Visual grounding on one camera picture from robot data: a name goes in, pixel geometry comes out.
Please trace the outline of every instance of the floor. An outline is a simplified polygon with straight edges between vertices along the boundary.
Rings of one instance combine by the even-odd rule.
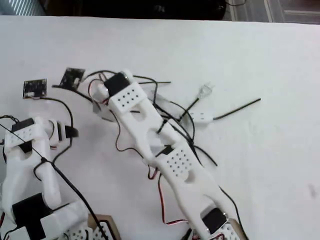
[[[229,0],[237,5],[244,0]],[[320,24],[320,0],[246,0],[228,6],[225,21]]]

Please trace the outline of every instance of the white table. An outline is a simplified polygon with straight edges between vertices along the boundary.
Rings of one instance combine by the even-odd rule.
[[[23,81],[58,84],[66,67],[127,68],[172,81],[159,93],[184,106],[210,81],[213,94],[195,109],[215,116],[261,97],[197,129],[195,142],[219,167],[203,155],[201,160],[236,201],[250,239],[318,239],[319,42],[317,25],[1,16],[1,114],[25,119],[38,113],[68,122],[61,105],[22,99]],[[134,152],[116,151],[117,126],[72,92],[49,87],[48,96],[73,111],[80,138],[58,166],[95,212],[112,215],[124,240],[180,239],[188,227],[162,224],[157,181],[147,179],[147,167]],[[122,134],[119,145],[130,146]],[[4,177],[0,161],[1,182]],[[167,219],[182,217],[165,181],[163,189]],[[64,201],[74,198],[63,182],[61,190]]]

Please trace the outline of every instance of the circuit board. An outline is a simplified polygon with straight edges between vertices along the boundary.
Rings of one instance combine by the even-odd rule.
[[[23,98],[47,96],[47,79],[28,80],[23,84]]]
[[[84,69],[68,67],[65,70],[59,86],[63,87],[64,89],[77,90],[84,73]]]

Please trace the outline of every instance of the wire connector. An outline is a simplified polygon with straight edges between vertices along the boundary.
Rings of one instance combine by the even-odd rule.
[[[205,85],[203,85],[201,88],[200,88],[200,91],[197,95],[197,98],[199,99],[203,99],[207,96],[209,96],[211,93],[212,93],[212,89],[214,88],[215,86],[212,85],[211,82],[207,82]]]

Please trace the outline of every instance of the black object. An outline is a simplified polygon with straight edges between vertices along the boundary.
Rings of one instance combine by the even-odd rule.
[[[16,132],[20,129],[24,129],[26,127],[29,127],[31,125],[35,124],[35,121],[32,118],[28,118],[26,120],[23,121],[19,121],[16,124],[12,125],[11,131],[12,132]],[[25,141],[24,143],[21,143],[19,145],[19,147],[21,148],[21,150],[24,153],[28,153],[30,151],[32,151],[32,142],[31,141]]]
[[[130,19],[221,20],[225,0],[83,0],[82,16]]]
[[[118,72],[112,77],[110,77],[108,80],[104,81],[103,84],[106,87],[106,89],[108,89],[109,96],[112,97],[118,92],[120,92],[122,89],[125,89],[127,86],[129,86],[130,82],[123,73]]]
[[[226,223],[227,218],[219,208],[211,210],[203,219],[211,234],[214,234],[223,224]]]
[[[64,126],[65,129],[65,137],[68,138],[77,138],[79,137],[79,131],[71,126]]]
[[[17,228],[25,227],[30,240],[41,240],[46,237],[40,219],[53,211],[46,206],[41,193],[12,205],[12,211]]]
[[[24,81],[23,98],[47,96],[47,79]]]
[[[84,73],[84,69],[68,67],[65,70],[59,86],[64,89],[77,90]]]

